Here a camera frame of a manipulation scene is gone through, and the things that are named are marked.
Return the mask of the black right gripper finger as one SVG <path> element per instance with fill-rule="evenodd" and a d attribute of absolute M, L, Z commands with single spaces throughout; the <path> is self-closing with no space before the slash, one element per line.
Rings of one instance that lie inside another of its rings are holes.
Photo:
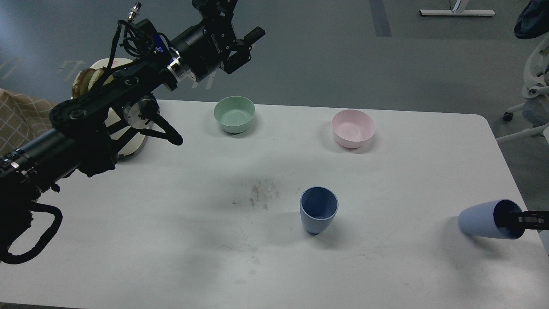
<path fill-rule="evenodd" d="M 495 225 L 504 229 L 549 230 L 548 211 L 495 211 Z"/>

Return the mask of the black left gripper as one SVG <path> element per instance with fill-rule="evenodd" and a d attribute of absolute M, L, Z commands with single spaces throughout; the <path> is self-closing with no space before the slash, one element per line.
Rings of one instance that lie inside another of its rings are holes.
<path fill-rule="evenodd" d="M 170 40 L 170 72 L 178 82 L 185 76 L 200 82 L 218 67 L 232 74 L 251 60 L 253 44 L 266 31 L 257 26 L 242 39 L 235 38 L 232 19 L 237 2 L 192 1 L 202 20 Z"/>

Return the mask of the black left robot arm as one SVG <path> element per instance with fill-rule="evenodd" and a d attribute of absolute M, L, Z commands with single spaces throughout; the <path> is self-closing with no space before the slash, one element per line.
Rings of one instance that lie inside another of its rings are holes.
<path fill-rule="evenodd" d="M 135 23 L 136 2 L 118 20 L 107 65 L 96 82 L 49 112 L 52 129 L 1 157 L 1 262 L 22 264 L 40 254 L 57 233 L 59 208 L 37 200 L 60 190 L 57 181 L 80 170 L 88 177 L 114 170 L 118 153 L 135 135 L 184 143 L 160 115 L 153 91 L 175 90 L 185 77 L 200 82 L 222 69 L 235 72 L 251 60 L 254 43 L 265 35 L 259 26 L 236 37 L 235 0 L 194 0 L 200 23 L 174 39 L 148 19 Z"/>

